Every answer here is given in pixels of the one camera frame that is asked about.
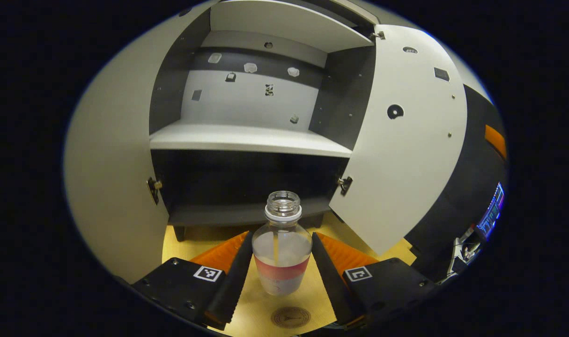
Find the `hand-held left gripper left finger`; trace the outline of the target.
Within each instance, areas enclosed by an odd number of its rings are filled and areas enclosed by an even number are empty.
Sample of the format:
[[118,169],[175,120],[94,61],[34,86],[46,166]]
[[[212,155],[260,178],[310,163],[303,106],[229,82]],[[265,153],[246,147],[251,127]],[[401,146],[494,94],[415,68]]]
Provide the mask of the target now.
[[170,258],[132,287],[184,320],[224,330],[245,284],[252,236],[243,232],[190,260]]

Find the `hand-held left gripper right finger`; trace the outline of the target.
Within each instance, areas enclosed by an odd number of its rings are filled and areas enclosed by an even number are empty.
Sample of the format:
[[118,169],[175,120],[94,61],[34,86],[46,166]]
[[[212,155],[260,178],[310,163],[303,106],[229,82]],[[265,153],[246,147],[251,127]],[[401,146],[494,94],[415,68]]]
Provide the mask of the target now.
[[323,233],[312,234],[312,256],[344,328],[387,322],[437,291],[434,281],[401,259],[379,261]]

